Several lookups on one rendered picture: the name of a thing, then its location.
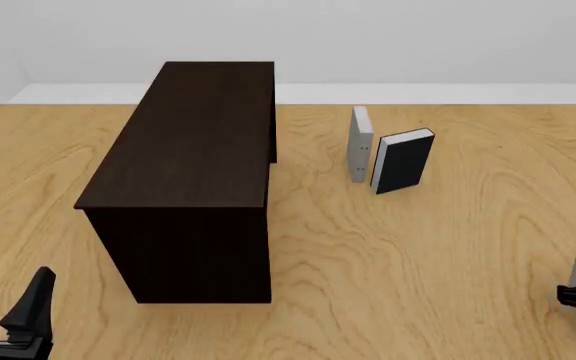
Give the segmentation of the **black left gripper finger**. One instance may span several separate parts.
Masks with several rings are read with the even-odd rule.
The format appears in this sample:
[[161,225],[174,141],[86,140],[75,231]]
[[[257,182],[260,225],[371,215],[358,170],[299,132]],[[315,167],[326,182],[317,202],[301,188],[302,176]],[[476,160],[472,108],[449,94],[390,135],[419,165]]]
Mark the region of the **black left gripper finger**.
[[55,273],[41,266],[28,287],[2,320],[11,344],[30,343],[36,338],[52,341],[51,304]]

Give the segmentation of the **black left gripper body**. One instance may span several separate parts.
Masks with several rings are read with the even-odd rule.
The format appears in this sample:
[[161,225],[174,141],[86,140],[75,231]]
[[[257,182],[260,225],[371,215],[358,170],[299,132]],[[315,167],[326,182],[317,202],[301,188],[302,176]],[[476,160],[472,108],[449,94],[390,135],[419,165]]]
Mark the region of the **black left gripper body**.
[[0,341],[0,360],[48,360],[52,341],[35,338],[30,342]]

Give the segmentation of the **dark brown wooden cabinet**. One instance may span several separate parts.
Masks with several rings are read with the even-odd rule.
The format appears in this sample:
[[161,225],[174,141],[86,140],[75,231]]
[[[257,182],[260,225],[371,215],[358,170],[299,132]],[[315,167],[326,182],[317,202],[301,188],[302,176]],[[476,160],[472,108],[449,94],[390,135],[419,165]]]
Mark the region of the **dark brown wooden cabinet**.
[[75,203],[139,303],[266,304],[272,62],[166,62]]

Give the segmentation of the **black book with white pages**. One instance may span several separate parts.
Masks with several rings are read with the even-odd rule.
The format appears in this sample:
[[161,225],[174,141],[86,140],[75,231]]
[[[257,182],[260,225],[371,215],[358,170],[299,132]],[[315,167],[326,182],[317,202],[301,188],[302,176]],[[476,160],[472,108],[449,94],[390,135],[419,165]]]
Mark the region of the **black book with white pages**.
[[383,194],[418,185],[434,138],[429,128],[380,137],[370,182],[372,191]]

